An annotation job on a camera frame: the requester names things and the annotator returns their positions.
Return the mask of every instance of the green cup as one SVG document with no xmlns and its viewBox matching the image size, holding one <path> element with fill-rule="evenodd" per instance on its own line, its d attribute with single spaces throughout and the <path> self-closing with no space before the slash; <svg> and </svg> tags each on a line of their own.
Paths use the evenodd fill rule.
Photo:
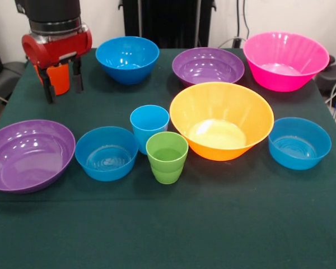
<svg viewBox="0 0 336 269">
<path fill-rule="evenodd" d="M 158 182 L 172 184 L 179 179 L 188 148 L 185 138 L 174 132 L 160 132 L 148 139 L 147 155 Z"/>
</svg>

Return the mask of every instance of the plastic bowl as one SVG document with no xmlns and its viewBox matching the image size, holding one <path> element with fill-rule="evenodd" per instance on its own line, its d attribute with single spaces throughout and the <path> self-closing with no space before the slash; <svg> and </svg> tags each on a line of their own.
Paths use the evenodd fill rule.
<svg viewBox="0 0 336 269">
<path fill-rule="evenodd" d="M 99 181 L 114 181 L 131 171 L 137 152 L 138 142 L 133 133 L 107 126 L 83 135 L 74 154 L 87 175 Z"/>
<path fill-rule="evenodd" d="M 331 145 L 331 139 L 324 129 L 302 118 L 276 120 L 269 135 L 271 156 L 293 170 L 314 167 L 329 153 Z"/>
<path fill-rule="evenodd" d="M 256 82 L 280 92 L 300 89 L 330 60 L 329 53 L 318 42 L 284 32 L 252 36 L 243 50 Z"/>
<path fill-rule="evenodd" d="M 186 88 L 170 105 L 175 128 L 198 155 L 232 160 L 264 140 L 274 114 L 256 92 L 227 82 L 206 82 Z"/>
<path fill-rule="evenodd" d="M 186 87 L 215 81 L 234 83 L 245 71 L 238 56 L 215 48 L 188 49 L 174 58 L 172 69 Z"/>
<path fill-rule="evenodd" d="M 50 120 L 26 120 L 0 129 L 0 191 L 46 188 L 64 172 L 74 148 L 72 132 Z"/>
<path fill-rule="evenodd" d="M 96 50 L 96 58 L 104 71 L 125 85 L 142 82 L 151 73 L 158 56 L 155 43 L 137 36 L 113 38 Z"/>
</svg>

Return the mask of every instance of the bowl rim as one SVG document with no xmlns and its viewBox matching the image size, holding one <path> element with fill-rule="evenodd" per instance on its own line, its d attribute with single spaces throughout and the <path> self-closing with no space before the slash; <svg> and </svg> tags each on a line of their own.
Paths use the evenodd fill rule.
<svg viewBox="0 0 336 269">
<path fill-rule="evenodd" d="M 74 152 L 76 150 L 76 140 L 74 138 L 74 135 L 73 133 L 71 132 L 71 130 L 66 127 L 65 125 L 59 123 L 59 122 L 56 122 L 56 121 L 53 121 L 53 120 L 47 120 L 47 119 L 29 119 L 29 120 L 23 120 L 23 121 L 20 121 L 20 122 L 16 122 L 16 123 L 13 123 L 13 124 L 10 124 L 10 125 L 7 125 L 3 128 L 0 129 L 0 132 L 2 132 L 3 130 L 5 129 L 8 129 L 10 127 L 13 127 L 15 125 L 19 125 L 19 124 L 23 124 L 23 123 L 27 123 L 27 122 L 47 122 L 47 123 L 53 123 L 55 125 L 59 125 L 61 127 L 63 127 L 65 130 L 68 131 L 69 135 L 70 135 L 70 141 L 73 142 L 73 147 L 72 147 L 72 152 L 70 153 L 69 155 L 69 158 L 67 159 L 67 162 L 62 165 L 62 168 L 59 172 L 55 173 L 54 175 L 52 175 L 50 178 L 44 180 L 43 182 L 40 182 L 40 183 L 36 183 L 35 185 L 31 185 L 29 187 L 25 187 L 25 188 L 18 188 L 18 189 L 3 189 L 3 188 L 0 188 L 0 191 L 2 192 L 16 192 L 16 193 L 19 193 L 19 192 L 24 192 L 24 191 L 28 191 L 28 190 L 31 190 L 31 189 L 35 189 L 36 187 L 46 183 L 46 182 L 50 182 L 51 180 L 53 180 L 55 177 L 57 177 L 60 173 L 62 173 L 66 168 L 67 166 L 69 165 L 69 163 L 72 161 L 72 158 L 73 158 L 73 155 L 74 155 Z"/>
<path fill-rule="evenodd" d="M 102 62 L 102 61 L 98 58 L 98 56 L 97 56 L 97 52 L 99 51 L 99 49 L 100 49 L 104 44 L 109 43 L 109 42 L 112 42 L 112 41 L 114 41 L 114 40 L 118 40 L 118 39 L 143 39 L 143 40 L 147 41 L 148 43 L 153 44 L 153 46 L 156 48 L 156 52 L 157 52 L 156 54 L 157 54 L 157 55 L 155 56 L 154 60 L 150 61 L 149 63 L 145 64 L 144 66 L 139 66 L 139 67 L 137 67 L 137 68 L 135 68 L 135 69 L 121 69 L 121 68 L 116 68 L 116 67 L 109 66 L 109 65 L 107 65 L 106 63 Z M 101 44 L 97 47 L 97 49 L 96 49 L 96 51 L 95 51 L 95 56 L 96 56 L 97 61 L 98 61 L 100 64 L 102 64 L 103 66 L 105 66 L 105 67 L 107 67 L 107 68 L 114 69 L 114 70 L 126 70 L 126 71 L 128 71 L 128 70 L 139 70 L 139 69 L 141 69 L 141 68 L 145 68 L 145 67 L 149 66 L 150 64 L 155 63 L 155 62 L 157 61 L 159 55 L 160 55 L 160 50 L 159 50 L 159 47 L 156 45 L 156 43 L 154 43 L 153 41 L 151 41 L 151 40 L 149 40 L 149 39 L 147 39 L 147 38 L 142 38 L 142 37 L 140 37 L 140 36 L 130 36 L 130 35 L 129 35 L 129 36 L 119 36 L 119 37 L 117 37 L 117 38 L 111 38 L 111 39 L 109 39 L 109 40 L 107 40 L 107 41 L 101 43 Z"/>
<path fill-rule="evenodd" d="M 295 36 L 299 36 L 301 38 L 304 38 L 304 39 L 307 39 L 315 44 L 317 44 L 319 47 L 321 47 L 321 49 L 324 51 L 324 53 L 326 54 L 326 62 L 324 64 L 323 67 L 317 69 L 316 71 L 314 72 L 310 72 L 310 73 L 306 73 L 306 74 L 299 74 L 299 75 L 291 75 L 291 74 L 282 74 L 282 73 L 279 73 L 279 72 L 272 72 L 272 71 L 269 71 L 269 70 L 266 70 L 266 69 L 263 69 L 260 65 L 256 64 L 250 57 L 248 57 L 248 55 L 246 54 L 246 46 L 247 44 L 249 44 L 252 40 L 254 40 L 255 38 L 257 38 L 258 36 L 262 36 L 262 35 L 270 35 L 270 34 L 285 34 L 285 35 L 295 35 Z M 242 47 L 242 51 L 244 52 L 244 56 L 245 58 L 248 60 L 249 63 L 253 64 L 254 66 L 258 67 L 259 69 L 263 69 L 264 71 L 266 72 L 269 72 L 271 74 L 275 74 L 275 75 L 281 75 L 281 76 L 287 76 L 287 77 L 305 77 L 305 76 L 313 76 L 319 72 L 321 72 L 323 69 L 326 68 L 326 66 L 329 64 L 329 61 L 330 61 L 330 54 L 329 52 L 327 51 L 327 49 L 322 46 L 321 43 L 319 43 L 318 41 L 312 39 L 312 38 L 309 38 L 307 36 L 304 36 L 304 35 L 301 35 L 301 34 L 298 34 L 298 33 L 293 33 L 293 32 L 289 32 L 289 31 L 268 31 L 268 32 L 262 32 L 262 33 L 259 33 L 259 34 L 256 34 L 256 35 L 253 35 L 251 36 L 250 38 L 248 38 L 248 40 L 244 43 L 243 47 Z"/>
<path fill-rule="evenodd" d="M 226 53 L 226 54 L 232 55 L 233 57 L 235 57 L 235 58 L 238 60 L 239 63 L 241 63 L 241 65 L 242 65 L 242 73 L 239 75 L 238 79 L 236 79 L 235 81 L 232 81 L 232 82 L 227 82 L 227 81 L 222 81 L 222 82 L 235 83 L 235 82 L 239 81 L 239 80 L 243 77 L 243 75 L 244 75 L 244 73 L 245 73 L 245 65 L 244 65 L 244 62 L 243 62 L 237 55 L 235 55 L 235 54 L 232 53 L 232 52 L 229 52 L 228 50 L 221 49 L 221 48 L 199 47 L 199 48 L 186 49 L 186 50 L 182 51 L 181 53 L 179 53 L 176 57 L 174 57 L 174 59 L 173 59 L 173 61 L 172 61 L 172 64 L 171 64 L 171 68 L 172 68 L 172 70 L 173 70 L 173 73 L 174 73 L 179 79 L 184 80 L 184 81 L 185 81 L 186 83 L 188 83 L 188 84 L 196 85 L 196 83 L 194 83 L 193 81 L 186 80 L 186 79 L 182 78 L 181 76 L 179 76 L 177 70 L 174 68 L 174 64 L 175 64 L 175 62 L 178 60 L 178 58 L 181 57 L 182 55 L 184 55 L 184 54 L 186 54 L 186 53 L 188 53 L 188 52 L 191 52 L 191 51 L 193 51 L 193 50 L 202 50 L 202 49 L 215 50 L 215 51 L 219 51 L 219 52 L 223 51 L 223 52 Z"/>
<path fill-rule="evenodd" d="M 238 84 L 234 84 L 234 83 L 230 83 L 230 82 L 204 82 L 204 83 L 200 83 L 200 84 L 196 84 L 196 85 L 192 85 L 192 86 L 189 86 L 187 88 L 185 88 L 183 91 L 181 91 L 180 93 L 178 93 L 172 100 L 171 104 L 170 104 L 170 107 L 169 107 L 169 113 L 171 114 L 171 110 L 172 110 L 172 106 L 173 106 L 173 103 L 176 102 L 176 98 L 182 94 L 182 92 L 185 92 L 185 91 L 189 91 L 191 88 L 193 87 L 199 87 L 201 85 L 205 85 L 205 84 L 228 84 L 228 85 L 233 85 L 234 87 L 238 87 L 238 88 L 241 88 L 241 89 L 244 89 L 246 91 L 250 91 L 252 94 L 254 94 L 256 97 L 258 97 L 262 102 L 264 102 L 265 104 L 267 104 L 267 107 L 268 107 L 268 110 L 270 112 L 270 115 L 272 117 L 272 122 L 271 122 L 271 125 L 267 131 L 267 134 L 265 136 L 263 136 L 261 139 L 253 142 L 253 143 L 250 143 L 248 145 L 245 145 L 244 147 L 237 147 L 237 148 L 232 148 L 232 149 L 219 149 L 217 147 L 209 147 L 209 146 L 206 146 L 206 145 L 202 145 L 198 142 L 195 142 L 194 140 L 192 140 L 191 138 L 189 138 L 188 135 L 183 135 L 185 136 L 188 140 L 198 144 L 198 145 L 201 145 L 201 146 L 204 146 L 208 149 L 213 149 L 213 150 L 242 150 L 242 149 L 249 149 L 255 145 L 257 145 L 258 143 L 262 142 L 262 140 L 264 140 L 265 138 L 268 137 L 268 135 L 270 134 L 271 130 L 273 129 L 274 127 L 274 111 L 272 109 L 272 107 L 270 106 L 270 104 L 265 100 L 265 98 L 263 98 L 260 94 L 258 94 L 257 92 L 247 88 L 247 87 L 244 87 L 244 86 L 241 86 L 241 85 L 238 85 Z M 180 128 L 178 128 L 178 126 L 176 126 L 176 124 L 174 123 L 174 120 L 172 118 L 172 116 L 170 117 L 171 118 L 171 121 L 174 125 L 174 127 L 178 130 L 179 133 L 183 134 L 183 132 L 180 130 Z"/>
<path fill-rule="evenodd" d="M 170 115 L 169 115 L 169 112 L 164 108 L 164 107 L 162 107 L 162 106 L 159 106 L 159 105 L 141 105 L 141 106 L 139 106 L 139 107 L 137 107 L 137 108 L 135 108 L 132 112 L 131 112 L 131 114 L 130 114 L 130 116 L 129 116 L 129 120 L 130 120 L 130 123 L 132 124 L 132 126 L 134 126 L 135 128 L 137 128 L 137 129 L 139 129 L 139 130 L 142 130 L 142 131 L 158 131 L 159 129 L 161 129 L 162 127 L 159 127 L 159 128 L 156 128 L 156 129 L 143 129 L 143 128 L 139 128 L 138 126 L 136 126 L 134 123 L 133 123 L 133 121 L 132 121 L 132 115 L 133 115 L 133 113 L 134 112 L 136 112 L 138 109 L 140 109 L 140 108 L 144 108 L 144 107 L 147 107 L 147 106 L 154 106 L 154 107 L 156 107 L 156 108 L 159 108 L 159 109 L 162 109 L 162 110 L 164 110 L 164 112 L 167 114 L 167 116 L 168 116 L 168 120 L 167 120 L 167 122 L 163 125 L 163 126 L 166 126 L 168 123 L 169 123 L 169 120 L 170 120 Z"/>
<path fill-rule="evenodd" d="M 322 130 L 322 132 L 325 133 L 326 136 L 328 137 L 328 142 L 329 142 L 328 151 L 327 151 L 325 154 L 322 154 L 322 155 L 319 156 L 319 157 L 314 157 L 314 158 L 309 158 L 309 159 L 307 159 L 307 158 L 302 158 L 302 157 L 292 156 L 292 155 L 287 154 L 286 152 L 282 151 L 281 149 L 279 149 L 278 147 L 275 146 L 275 143 L 272 141 L 272 139 L 271 139 L 271 137 L 270 137 L 270 135 L 271 135 L 271 133 L 270 133 L 270 134 L 269 134 L 269 137 L 268 137 L 268 139 L 269 139 L 269 143 L 270 143 L 272 146 L 274 146 L 274 148 L 275 148 L 276 150 L 278 150 L 278 151 L 281 152 L 282 154 L 284 154 L 284 155 L 286 155 L 286 156 L 289 156 L 289 157 L 291 157 L 291 158 L 293 158 L 293 159 L 296 159 L 296 160 L 308 160 L 308 161 L 310 161 L 310 160 L 321 160 L 321 159 L 325 158 L 325 156 L 327 156 L 328 153 L 330 153 L 331 148 L 332 148 L 332 140 L 331 140 L 331 137 L 330 137 L 329 133 L 328 133 L 323 127 L 321 127 L 320 125 L 318 125 L 317 123 L 315 123 L 315 122 L 313 122 L 313 121 L 311 121 L 311 120 L 308 120 L 308 119 L 305 119 L 305 118 L 300 118 L 300 117 L 283 117 L 283 118 L 279 118 L 279 119 L 275 120 L 275 122 L 274 122 L 274 126 L 275 126 L 275 124 L 276 124 L 277 122 L 283 122 L 283 121 L 285 121 L 285 120 L 289 120 L 289 119 L 295 119 L 295 120 L 299 120 L 299 121 L 302 121 L 302 122 L 306 122 L 306 123 L 312 124 L 312 125 L 315 126 L 317 129 Z"/>
<path fill-rule="evenodd" d="M 100 129 L 120 129 L 120 130 L 122 130 L 122 131 L 125 131 L 125 132 L 130 133 L 130 135 L 132 135 L 132 137 L 133 137 L 133 141 L 134 141 L 134 143 L 136 144 L 136 150 L 135 150 L 135 153 L 134 153 L 133 156 L 131 157 L 130 161 L 127 162 L 127 163 L 125 163 L 124 165 L 122 165 L 122 166 L 120 166 L 120 167 L 118 167 L 118 168 L 116 168 L 116 169 L 113 169 L 113 170 L 109 170 L 109 171 L 100 171 L 100 170 L 96 170 L 96 169 L 89 168 L 86 164 L 81 163 L 80 160 L 79 160 L 79 158 L 77 157 L 77 154 L 76 154 L 77 152 L 76 152 L 76 150 L 75 150 L 75 151 L 74 151 L 75 159 L 76 159 L 77 162 L 81 165 L 81 167 L 83 167 L 84 169 L 86 169 L 86 170 L 88 170 L 88 171 L 92 171 L 92 172 L 95 172 L 95 173 L 109 173 L 109 172 L 112 172 L 112 171 L 120 170 L 120 169 L 124 168 L 125 166 L 128 166 L 132 161 L 134 161 L 134 160 L 136 159 L 137 154 L 138 154 L 138 148 L 139 148 L 139 146 L 138 146 L 138 141 L 137 141 L 135 135 L 134 135 L 131 131 L 129 131 L 129 130 L 123 128 L 123 127 L 120 127 L 120 126 L 102 126 L 102 127 L 98 127 L 98 128 L 94 128 L 94 129 L 92 129 L 92 130 L 89 130 L 89 131 L 86 132 L 83 136 L 81 136 L 80 139 L 77 141 L 77 143 L 76 143 L 76 149 L 77 149 L 77 147 L 78 147 L 78 144 L 79 144 L 80 142 L 82 143 L 82 139 L 83 139 L 84 137 L 86 137 L 86 136 L 88 136 L 89 134 L 91 134 L 92 132 L 96 132 L 96 131 L 98 131 L 98 130 L 100 130 Z"/>
</svg>

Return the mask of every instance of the yellow bowl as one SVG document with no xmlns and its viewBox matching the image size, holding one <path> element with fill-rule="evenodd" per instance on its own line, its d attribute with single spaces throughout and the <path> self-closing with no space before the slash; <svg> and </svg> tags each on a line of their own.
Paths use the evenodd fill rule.
<svg viewBox="0 0 336 269">
<path fill-rule="evenodd" d="M 169 112 L 190 148 L 214 161 L 239 157 L 264 140 L 274 126 L 273 111 L 264 98 L 227 82 L 186 88 L 175 96 Z"/>
</svg>

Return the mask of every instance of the blue cup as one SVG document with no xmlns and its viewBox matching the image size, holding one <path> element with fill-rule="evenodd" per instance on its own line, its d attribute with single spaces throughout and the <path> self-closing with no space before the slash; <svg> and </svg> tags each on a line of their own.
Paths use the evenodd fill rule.
<svg viewBox="0 0 336 269">
<path fill-rule="evenodd" d="M 93 129 L 76 144 L 76 160 L 90 177 L 114 181 L 133 168 L 138 141 L 132 132 L 116 126 Z"/>
<path fill-rule="evenodd" d="M 147 154 L 146 144 L 151 136 L 167 131 L 169 119 L 168 111 L 158 105 L 140 106 L 131 113 L 130 123 L 141 153 Z"/>
<path fill-rule="evenodd" d="M 331 139 L 316 123 L 302 118 L 275 121 L 269 135 L 269 151 L 279 164 L 306 170 L 317 165 L 331 150 Z"/>
</svg>

